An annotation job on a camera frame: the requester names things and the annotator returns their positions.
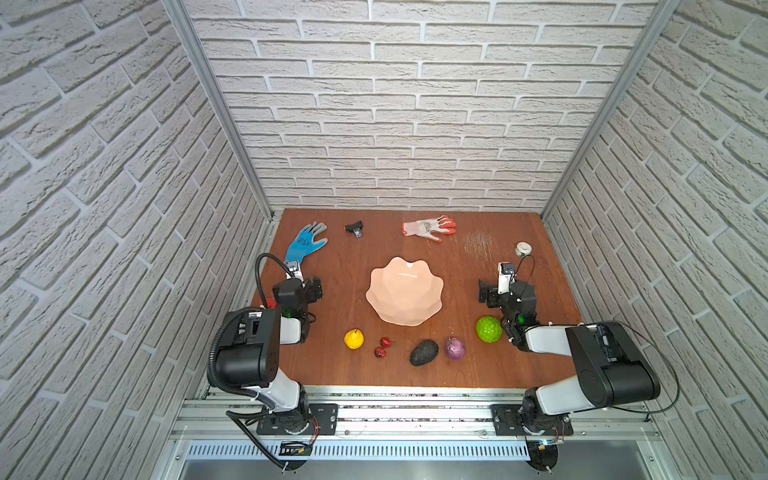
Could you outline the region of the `green bumpy fruit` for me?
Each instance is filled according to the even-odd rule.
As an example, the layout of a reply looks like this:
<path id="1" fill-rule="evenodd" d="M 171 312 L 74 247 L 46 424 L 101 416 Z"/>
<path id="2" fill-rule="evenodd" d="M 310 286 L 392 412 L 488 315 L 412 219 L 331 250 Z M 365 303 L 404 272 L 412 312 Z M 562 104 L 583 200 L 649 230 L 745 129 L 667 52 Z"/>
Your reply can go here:
<path id="1" fill-rule="evenodd" d="M 485 343 L 495 343 L 504 333 L 500 321 L 492 316 L 479 318 L 475 325 L 478 338 Z"/>

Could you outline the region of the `yellow lemon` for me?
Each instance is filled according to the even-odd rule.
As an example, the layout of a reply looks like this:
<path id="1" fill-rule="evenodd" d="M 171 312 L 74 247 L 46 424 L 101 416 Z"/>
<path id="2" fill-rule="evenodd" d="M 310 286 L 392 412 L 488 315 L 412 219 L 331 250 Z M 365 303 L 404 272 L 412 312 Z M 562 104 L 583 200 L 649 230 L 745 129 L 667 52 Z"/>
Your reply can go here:
<path id="1" fill-rule="evenodd" d="M 365 337 L 361 330 L 352 329 L 345 333 L 343 341 L 350 350 L 357 350 L 364 345 Z"/>

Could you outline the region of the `purple fig fruit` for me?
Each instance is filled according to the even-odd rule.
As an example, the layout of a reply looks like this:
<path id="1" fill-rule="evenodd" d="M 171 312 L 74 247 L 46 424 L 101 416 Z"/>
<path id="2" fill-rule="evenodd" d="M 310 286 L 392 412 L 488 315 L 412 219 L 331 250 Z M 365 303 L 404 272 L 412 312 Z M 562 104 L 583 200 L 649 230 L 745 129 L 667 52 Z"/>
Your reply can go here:
<path id="1" fill-rule="evenodd" d="M 461 339 L 449 337 L 445 343 L 445 353 L 451 360 L 461 360 L 466 355 L 466 346 Z"/>

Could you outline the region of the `red cherries pair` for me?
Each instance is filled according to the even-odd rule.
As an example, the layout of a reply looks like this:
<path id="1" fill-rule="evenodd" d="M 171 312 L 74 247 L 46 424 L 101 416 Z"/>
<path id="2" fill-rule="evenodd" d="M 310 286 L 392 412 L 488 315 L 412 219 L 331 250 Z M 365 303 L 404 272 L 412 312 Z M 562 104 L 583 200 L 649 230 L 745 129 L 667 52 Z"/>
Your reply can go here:
<path id="1" fill-rule="evenodd" d="M 392 347 L 392 341 L 389 337 L 382 337 L 379 341 L 379 346 L 375 348 L 374 355 L 376 358 L 385 358 L 387 351 Z"/>

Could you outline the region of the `dark green avocado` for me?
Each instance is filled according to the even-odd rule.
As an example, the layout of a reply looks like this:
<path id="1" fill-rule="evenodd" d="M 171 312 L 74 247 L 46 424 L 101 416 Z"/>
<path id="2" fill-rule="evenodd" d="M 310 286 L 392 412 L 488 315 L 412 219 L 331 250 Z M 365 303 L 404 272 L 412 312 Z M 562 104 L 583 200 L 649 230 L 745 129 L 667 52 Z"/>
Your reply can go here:
<path id="1" fill-rule="evenodd" d="M 427 365 L 439 354 L 439 345 L 431 339 L 420 342 L 411 352 L 409 361 L 414 367 Z"/>

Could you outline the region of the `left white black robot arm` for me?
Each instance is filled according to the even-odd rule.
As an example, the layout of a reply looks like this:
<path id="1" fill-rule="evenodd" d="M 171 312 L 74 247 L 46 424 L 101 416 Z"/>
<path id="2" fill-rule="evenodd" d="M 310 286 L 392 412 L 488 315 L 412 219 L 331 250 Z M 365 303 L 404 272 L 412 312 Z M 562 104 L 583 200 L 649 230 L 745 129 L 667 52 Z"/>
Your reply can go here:
<path id="1" fill-rule="evenodd" d="M 304 343 L 315 316 L 309 305 L 322 298 L 319 278 L 287 278 L 273 287 L 273 307 L 244 307 L 227 314 L 214 335 L 209 384 L 263 405 L 267 425 L 298 435 L 312 428 L 304 387 L 280 368 L 280 347 Z"/>

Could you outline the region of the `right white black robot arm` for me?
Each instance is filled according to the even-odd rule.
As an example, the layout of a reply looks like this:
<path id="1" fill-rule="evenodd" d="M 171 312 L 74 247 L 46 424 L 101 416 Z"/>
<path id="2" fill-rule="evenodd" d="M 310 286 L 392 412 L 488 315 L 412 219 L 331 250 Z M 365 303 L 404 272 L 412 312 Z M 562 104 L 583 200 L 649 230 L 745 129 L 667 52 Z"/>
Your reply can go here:
<path id="1" fill-rule="evenodd" d="M 657 374 L 620 323 L 542 324 L 533 287 L 510 278 L 496 285 L 480 281 L 478 301 L 501 311 L 502 331 L 519 350 L 573 361 L 573 376 L 525 392 L 515 420 L 522 433 L 567 436 L 573 433 L 571 413 L 659 396 Z"/>

